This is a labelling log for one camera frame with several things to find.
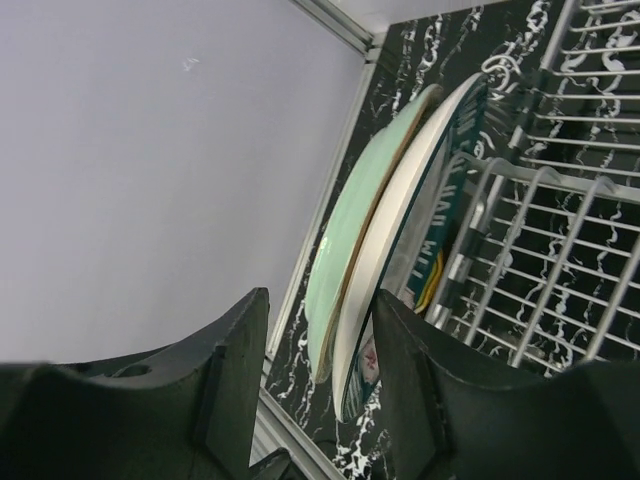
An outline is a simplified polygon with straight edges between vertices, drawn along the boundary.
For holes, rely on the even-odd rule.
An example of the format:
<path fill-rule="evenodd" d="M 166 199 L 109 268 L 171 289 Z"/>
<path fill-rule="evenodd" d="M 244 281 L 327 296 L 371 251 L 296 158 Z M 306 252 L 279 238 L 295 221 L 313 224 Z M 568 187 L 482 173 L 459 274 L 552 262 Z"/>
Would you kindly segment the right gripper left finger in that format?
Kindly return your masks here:
<path fill-rule="evenodd" d="M 5 479 L 245 479 L 269 294 L 109 375 L 1 368 Z"/>

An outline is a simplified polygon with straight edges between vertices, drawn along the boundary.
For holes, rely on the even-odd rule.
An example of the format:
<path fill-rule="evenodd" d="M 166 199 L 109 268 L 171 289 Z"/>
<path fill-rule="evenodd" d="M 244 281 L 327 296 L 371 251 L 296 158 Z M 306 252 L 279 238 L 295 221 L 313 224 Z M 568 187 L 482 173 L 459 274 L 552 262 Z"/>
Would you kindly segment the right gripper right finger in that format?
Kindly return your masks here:
<path fill-rule="evenodd" d="M 473 350 L 387 291 L 373 327 L 400 479 L 635 479 L 639 366 L 545 379 Z"/>

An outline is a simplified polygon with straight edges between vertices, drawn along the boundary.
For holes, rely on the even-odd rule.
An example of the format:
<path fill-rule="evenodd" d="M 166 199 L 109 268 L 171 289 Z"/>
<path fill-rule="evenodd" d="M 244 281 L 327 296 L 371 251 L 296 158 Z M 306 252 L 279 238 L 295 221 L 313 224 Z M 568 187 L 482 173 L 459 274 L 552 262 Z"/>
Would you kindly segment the white plate teal rim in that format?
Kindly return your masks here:
<path fill-rule="evenodd" d="M 333 350 L 335 417 L 364 410 L 379 381 L 372 327 L 381 289 L 414 307 L 455 217 L 489 93 L 476 73 L 429 116 L 403 153 L 376 206 L 349 279 Z"/>

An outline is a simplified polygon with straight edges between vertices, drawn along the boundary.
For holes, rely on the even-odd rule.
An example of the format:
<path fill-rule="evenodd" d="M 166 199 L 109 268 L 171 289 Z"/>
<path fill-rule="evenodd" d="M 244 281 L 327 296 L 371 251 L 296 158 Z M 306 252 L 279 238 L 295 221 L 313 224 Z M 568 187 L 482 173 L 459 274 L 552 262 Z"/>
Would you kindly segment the light green flower plate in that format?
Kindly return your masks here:
<path fill-rule="evenodd" d="M 346 282 L 373 212 L 421 119 L 433 113 L 443 97 L 441 86 L 428 86 L 369 140 L 329 216 L 304 298 L 310 377 L 316 384 L 326 382 L 330 374 Z"/>

